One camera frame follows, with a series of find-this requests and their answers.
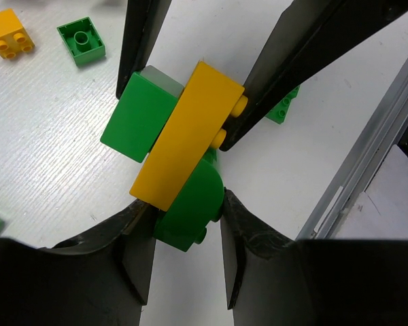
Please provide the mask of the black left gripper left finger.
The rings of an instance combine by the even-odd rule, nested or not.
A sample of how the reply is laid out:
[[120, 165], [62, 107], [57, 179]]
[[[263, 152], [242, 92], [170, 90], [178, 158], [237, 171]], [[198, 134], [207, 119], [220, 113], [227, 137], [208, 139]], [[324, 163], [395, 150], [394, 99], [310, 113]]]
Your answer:
[[0, 325], [138, 325], [155, 222], [155, 208], [136, 200], [52, 248], [0, 238]]

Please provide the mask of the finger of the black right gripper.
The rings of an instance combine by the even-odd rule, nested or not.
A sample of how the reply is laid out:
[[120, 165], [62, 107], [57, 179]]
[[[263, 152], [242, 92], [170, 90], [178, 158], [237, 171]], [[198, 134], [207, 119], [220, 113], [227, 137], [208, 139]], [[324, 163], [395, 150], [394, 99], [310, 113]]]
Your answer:
[[248, 103], [225, 123], [228, 151], [296, 86], [408, 12], [407, 1], [293, 1], [244, 83]]
[[171, 0], [127, 1], [116, 98], [132, 74], [146, 66], [170, 5]]

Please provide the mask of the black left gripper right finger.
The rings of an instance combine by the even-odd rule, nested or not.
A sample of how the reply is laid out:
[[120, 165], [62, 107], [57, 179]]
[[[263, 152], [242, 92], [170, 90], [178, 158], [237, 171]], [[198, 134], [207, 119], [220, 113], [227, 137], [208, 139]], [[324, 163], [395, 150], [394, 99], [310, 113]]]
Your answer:
[[224, 193], [236, 325], [408, 325], [408, 240], [291, 240]]

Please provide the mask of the green rounded lego brick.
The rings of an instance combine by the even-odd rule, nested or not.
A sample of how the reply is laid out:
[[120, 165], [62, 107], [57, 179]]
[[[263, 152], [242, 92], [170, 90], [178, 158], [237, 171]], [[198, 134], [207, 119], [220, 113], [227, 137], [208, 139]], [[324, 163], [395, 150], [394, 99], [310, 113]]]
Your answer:
[[221, 216], [223, 198], [217, 151], [208, 149], [169, 210], [159, 214], [153, 237], [184, 252], [193, 244], [201, 244], [207, 224]]

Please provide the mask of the long yellow lego brick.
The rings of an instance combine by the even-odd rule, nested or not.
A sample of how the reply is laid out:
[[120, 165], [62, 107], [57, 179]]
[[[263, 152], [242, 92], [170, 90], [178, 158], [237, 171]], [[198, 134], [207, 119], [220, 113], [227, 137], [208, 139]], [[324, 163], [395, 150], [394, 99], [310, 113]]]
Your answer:
[[245, 88], [203, 61], [198, 62], [180, 99], [130, 189], [130, 194], [167, 211], [204, 153], [217, 149], [228, 117], [239, 117]]

